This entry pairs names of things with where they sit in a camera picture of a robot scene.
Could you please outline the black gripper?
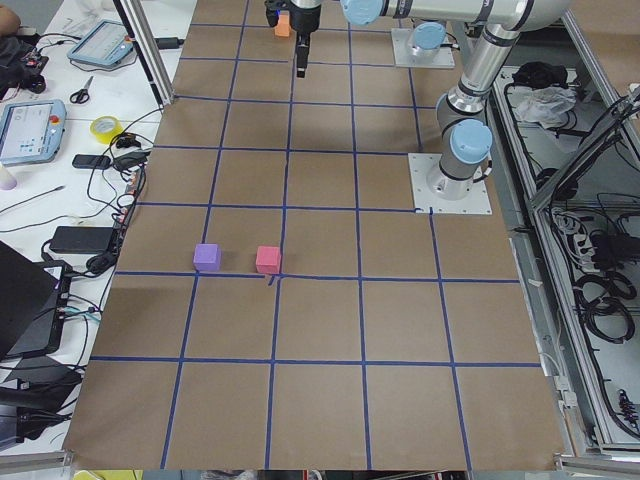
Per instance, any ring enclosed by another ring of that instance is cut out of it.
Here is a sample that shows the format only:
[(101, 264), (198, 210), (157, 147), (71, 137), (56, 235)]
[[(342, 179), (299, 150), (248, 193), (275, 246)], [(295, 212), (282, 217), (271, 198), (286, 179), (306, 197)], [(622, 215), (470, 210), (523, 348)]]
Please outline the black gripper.
[(289, 25), (289, 3), (287, 0), (265, 0), (265, 15), (271, 28)]
[(296, 34), (296, 77), (304, 78), (308, 67), (310, 36), (319, 28), (321, 0), (290, 0), (290, 25)]

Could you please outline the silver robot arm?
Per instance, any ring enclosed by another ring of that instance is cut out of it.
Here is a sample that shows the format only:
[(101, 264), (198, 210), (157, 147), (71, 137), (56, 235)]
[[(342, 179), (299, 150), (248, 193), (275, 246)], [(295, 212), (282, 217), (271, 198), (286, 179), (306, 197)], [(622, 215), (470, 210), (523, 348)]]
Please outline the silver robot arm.
[[(301, 60), (311, 47), (311, 35), (319, 28), (321, 1), (265, 1), (265, 15), (270, 27), (278, 24), (281, 13), (289, 12), (289, 25), (296, 32), (296, 55)], [(394, 19), (413, 17), (412, 1), (341, 1), (343, 14), (354, 25), (368, 25), (379, 17)], [(437, 21), (425, 20), (414, 28), (412, 48), (434, 50), (441, 47), (446, 38), (446, 27)]]
[(437, 105), (443, 153), (426, 175), (427, 185), (445, 200), (465, 198), (478, 166), (489, 155), (493, 136), (479, 119), (484, 101), (520, 34), (558, 20), (568, 1), (343, 1), (346, 20), (368, 25), (380, 17), (484, 24), (458, 84)]

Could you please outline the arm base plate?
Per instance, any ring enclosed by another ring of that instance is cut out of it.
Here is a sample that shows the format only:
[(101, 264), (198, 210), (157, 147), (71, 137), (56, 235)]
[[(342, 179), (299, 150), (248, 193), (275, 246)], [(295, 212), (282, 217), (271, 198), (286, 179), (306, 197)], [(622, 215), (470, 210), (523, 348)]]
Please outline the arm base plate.
[(408, 155), (414, 210), (424, 214), (491, 215), (485, 181), (477, 168), (471, 179), (458, 181), (440, 169), (440, 154)]
[(411, 29), (393, 28), (391, 39), (396, 67), (453, 69), (455, 60), (452, 48), (439, 46), (438, 48), (423, 49), (414, 39)]

